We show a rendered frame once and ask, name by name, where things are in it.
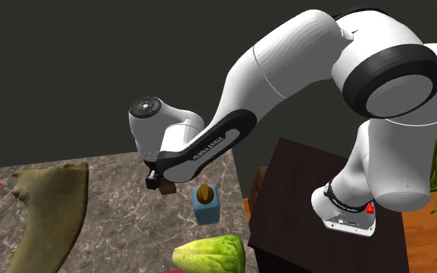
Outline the small brown block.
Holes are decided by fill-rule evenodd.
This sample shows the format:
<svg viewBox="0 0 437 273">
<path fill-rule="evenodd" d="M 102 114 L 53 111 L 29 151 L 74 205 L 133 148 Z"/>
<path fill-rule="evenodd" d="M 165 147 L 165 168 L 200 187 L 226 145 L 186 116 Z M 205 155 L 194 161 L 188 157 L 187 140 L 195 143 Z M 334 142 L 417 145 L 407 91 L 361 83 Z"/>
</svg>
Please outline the small brown block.
<svg viewBox="0 0 437 273">
<path fill-rule="evenodd" d="M 165 178 L 159 178 L 158 190 L 162 195 L 170 195 L 176 193 L 175 183 Z"/>
</svg>

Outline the blue bottle with brown top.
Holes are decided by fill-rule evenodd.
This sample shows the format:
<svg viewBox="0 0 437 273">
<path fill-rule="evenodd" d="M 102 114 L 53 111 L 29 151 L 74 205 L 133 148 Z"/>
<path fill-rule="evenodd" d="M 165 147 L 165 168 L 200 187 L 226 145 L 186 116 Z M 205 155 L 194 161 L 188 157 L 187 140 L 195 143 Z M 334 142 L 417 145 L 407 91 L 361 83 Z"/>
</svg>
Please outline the blue bottle with brown top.
<svg viewBox="0 0 437 273">
<path fill-rule="evenodd" d="M 213 193 L 213 198 L 208 198 L 206 204 L 198 199 L 197 192 L 199 186 L 192 189 L 192 206 L 198 225 L 208 225 L 220 222 L 220 198 L 216 185 L 210 185 L 209 192 Z"/>
</svg>

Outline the green lettuce head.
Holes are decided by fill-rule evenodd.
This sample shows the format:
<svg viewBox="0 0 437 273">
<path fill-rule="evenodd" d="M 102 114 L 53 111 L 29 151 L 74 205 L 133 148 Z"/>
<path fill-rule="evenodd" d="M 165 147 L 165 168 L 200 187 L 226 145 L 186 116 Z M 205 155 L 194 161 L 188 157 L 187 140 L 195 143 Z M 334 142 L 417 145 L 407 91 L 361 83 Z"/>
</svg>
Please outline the green lettuce head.
<svg viewBox="0 0 437 273">
<path fill-rule="evenodd" d="M 194 240 L 172 252 L 182 273 L 245 273 L 245 248 L 232 234 Z"/>
</svg>

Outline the olive green crumpled cloth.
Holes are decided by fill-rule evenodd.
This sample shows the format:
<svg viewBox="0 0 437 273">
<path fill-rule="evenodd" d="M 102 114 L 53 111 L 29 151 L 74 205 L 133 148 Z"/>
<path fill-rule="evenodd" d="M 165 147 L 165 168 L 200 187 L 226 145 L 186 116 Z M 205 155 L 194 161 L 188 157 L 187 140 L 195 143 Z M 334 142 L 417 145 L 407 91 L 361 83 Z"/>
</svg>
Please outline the olive green crumpled cloth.
<svg viewBox="0 0 437 273">
<path fill-rule="evenodd" d="M 85 221 L 88 163 L 26 169 L 12 176 L 12 194 L 28 215 L 5 273 L 58 273 Z"/>
</svg>

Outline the brown wooden cabinet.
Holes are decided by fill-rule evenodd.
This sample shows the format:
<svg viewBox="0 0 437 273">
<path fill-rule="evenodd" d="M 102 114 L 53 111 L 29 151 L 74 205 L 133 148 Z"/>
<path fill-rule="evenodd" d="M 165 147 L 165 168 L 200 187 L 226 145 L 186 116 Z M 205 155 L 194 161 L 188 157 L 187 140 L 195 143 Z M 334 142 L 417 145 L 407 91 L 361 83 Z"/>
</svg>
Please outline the brown wooden cabinet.
<svg viewBox="0 0 437 273">
<path fill-rule="evenodd" d="M 248 196 L 248 207 L 250 209 L 250 213 L 253 212 L 255 207 L 255 203 L 258 197 L 258 193 L 262 187 L 262 182 L 265 177 L 265 173 L 267 171 L 267 167 L 258 168 L 255 173 L 255 179 L 252 183 L 251 191 Z"/>
</svg>

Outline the dark brown robot stand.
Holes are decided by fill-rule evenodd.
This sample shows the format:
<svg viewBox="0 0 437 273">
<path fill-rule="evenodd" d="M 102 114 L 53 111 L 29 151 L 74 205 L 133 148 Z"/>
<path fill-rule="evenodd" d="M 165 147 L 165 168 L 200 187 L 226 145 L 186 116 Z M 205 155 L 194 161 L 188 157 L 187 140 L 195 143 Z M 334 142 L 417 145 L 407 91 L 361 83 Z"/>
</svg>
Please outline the dark brown robot stand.
<svg viewBox="0 0 437 273">
<path fill-rule="evenodd" d="M 280 139 L 258 191 L 249 246 L 259 273 L 410 273 L 402 215 L 375 207 L 371 237 L 329 230 L 311 195 L 345 166 L 335 154 Z"/>
</svg>

